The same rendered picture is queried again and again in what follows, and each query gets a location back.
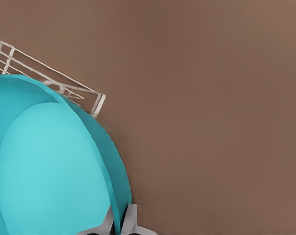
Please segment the turquoise plate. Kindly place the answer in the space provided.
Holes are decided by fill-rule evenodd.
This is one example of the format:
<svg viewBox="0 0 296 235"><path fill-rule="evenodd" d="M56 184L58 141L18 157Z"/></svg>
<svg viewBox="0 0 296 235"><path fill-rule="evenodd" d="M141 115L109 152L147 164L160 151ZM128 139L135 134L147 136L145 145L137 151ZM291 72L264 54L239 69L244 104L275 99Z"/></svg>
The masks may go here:
<svg viewBox="0 0 296 235"><path fill-rule="evenodd" d="M108 133L40 81L0 75L0 235L77 235L108 211L121 233L131 190Z"/></svg>

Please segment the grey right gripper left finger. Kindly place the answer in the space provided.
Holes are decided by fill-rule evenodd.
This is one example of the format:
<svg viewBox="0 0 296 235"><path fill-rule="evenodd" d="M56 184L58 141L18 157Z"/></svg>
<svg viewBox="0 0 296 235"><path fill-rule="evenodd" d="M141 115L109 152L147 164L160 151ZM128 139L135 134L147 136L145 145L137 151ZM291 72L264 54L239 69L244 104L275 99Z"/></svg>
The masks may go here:
<svg viewBox="0 0 296 235"><path fill-rule="evenodd" d="M79 235L114 235L114 215L109 206L101 225L79 232Z"/></svg>

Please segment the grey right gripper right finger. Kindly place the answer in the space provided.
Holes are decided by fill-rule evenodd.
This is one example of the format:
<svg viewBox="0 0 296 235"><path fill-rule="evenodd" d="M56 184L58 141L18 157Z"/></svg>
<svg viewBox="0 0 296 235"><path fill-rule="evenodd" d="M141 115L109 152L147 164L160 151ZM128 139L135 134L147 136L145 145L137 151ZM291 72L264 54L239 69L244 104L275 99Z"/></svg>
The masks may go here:
<svg viewBox="0 0 296 235"><path fill-rule="evenodd" d="M129 204L125 213L121 235L158 235L156 232L138 225L137 204Z"/></svg>

